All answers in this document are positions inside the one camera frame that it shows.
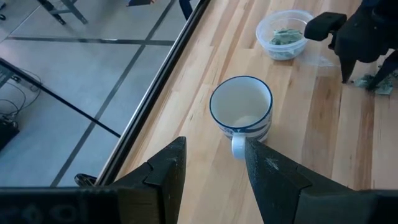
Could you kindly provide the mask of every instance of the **crumpled paper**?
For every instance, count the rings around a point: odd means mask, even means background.
[[[374,75],[365,74],[363,77],[355,79],[353,83],[356,87],[366,88],[372,82],[373,78]],[[393,79],[398,79],[398,70],[392,72],[377,85],[376,89],[374,90],[375,94],[390,95],[392,93],[392,89],[394,88],[392,84]]]

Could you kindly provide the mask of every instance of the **floor tile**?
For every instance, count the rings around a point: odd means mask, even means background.
[[[77,173],[99,176],[117,142],[116,136],[96,126],[62,177],[58,187],[76,187],[74,177]]]
[[[49,186],[90,123],[45,93],[17,122],[20,133],[0,151],[1,187]]]
[[[100,121],[122,133],[142,100],[170,47],[146,46],[120,86]]]
[[[84,37],[107,39],[145,39],[170,0],[146,6],[126,7],[124,0],[78,0],[75,4],[86,17],[82,24],[73,14],[62,14],[62,26],[40,7],[15,32],[14,36]]]
[[[0,21],[0,42],[15,30],[38,6],[33,0],[8,0],[0,14],[4,14],[7,20]]]
[[[195,7],[198,1],[199,0],[192,0],[192,7]],[[152,40],[177,40],[186,22],[180,4],[178,1],[175,1],[162,24],[156,30]]]
[[[56,94],[95,116],[138,48],[5,40],[0,57],[37,74]]]

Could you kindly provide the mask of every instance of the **blue rim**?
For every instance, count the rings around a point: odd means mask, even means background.
[[[226,82],[228,82],[228,81],[230,81],[230,80],[232,80],[232,79],[234,79],[234,78],[242,78],[242,77],[245,77],[245,78],[253,78],[253,79],[257,80],[257,81],[260,81],[262,84],[264,84],[264,85],[267,87],[267,89],[268,89],[268,91],[269,91],[269,94],[271,95],[271,103],[269,104],[269,108],[268,108],[267,112],[265,113],[265,115],[264,115],[261,119],[259,119],[258,121],[256,121],[255,123],[252,123],[252,124],[250,124],[250,125],[243,126],[243,127],[231,127],[231,126],[225,125],[225,124],[221,123],[221,121],[217,120],[217,118],[216,118],[216,117],[214,116],[214,114],[213,114],[213,111],[211,110],[211,101],[213,100],[214,93],[217,91],[217,89],[218,89],[220,86],[222,86],[224,83],[226,83]],[[209,110],[210,110],[210,114],[211,114],[211,116],[213,117],[213,119],[214,119],[218,124],[220,124],[221,126],[226,127],[226,128],[229,128],[229,129],[245,129],[245,128],[253,127],[254,125],[260,123],[263,119],[265,119],[265,118],[268,116],[269,112],[271,111],[273,102],[274,102],[274,97],[272,96],[271,89],[268,87],[268,85],[267,85],[265,82],[263,82],[262,80],[260,80],[260,79],[258,79],[258,78],[256,78],[256,77],[251,77],[251,76],[249,76],[249,75],[241,75],[241,76],[236,76],[236,77],[232,77],[232,78],[230,78],[230,79],[225,80],[223,83],[221,83],[221,84],[213,91],[213,93],[211,94],[211,97],[210,97]]]

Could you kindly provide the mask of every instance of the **green food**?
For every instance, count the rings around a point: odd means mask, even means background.
[[[285,45],[297,42],[303,38],[303,34],[296,29],[280,29],[274,30],[274,38],[270,41],[270,44],[274,45]]]
[[[303,34],[299,30],[283,28],[280,30],[274,30],[274,38],[269,43],[274,45],[286,45],[297,42],[302,38]],[[304,45],[292,50],[269,50],[269,54],[276,60],[289,60],[296,57],[301,51],[303,51],[303,49]]]

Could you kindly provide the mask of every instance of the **gray floor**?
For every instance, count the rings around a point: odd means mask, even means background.
[[[76,7],[89,24],[63,14],[67,25],[62,26],[36,1],[8,0],[0,11],[7,16],[0,21],[0,57],[37,74],[49,89],[121,134],[172,44],[148,40],[175,40],[185,25],[178,1],[170,9],[169,4],[158,0],[150,6],[126,7],[124,0],[79,0]],[[59,39],[64,37],[142,41]],[[24,91],[27,101],[37,94],[11,83]],[[10,85],[0,88],[0,98],[22,103],[21,94]],[[0,103],[0,111],[10,110],[10,105]],[[74,186],[79,172],[99,174],[118,141],[44,92],[17,121],[21,132],[0,151],[0,186]]]

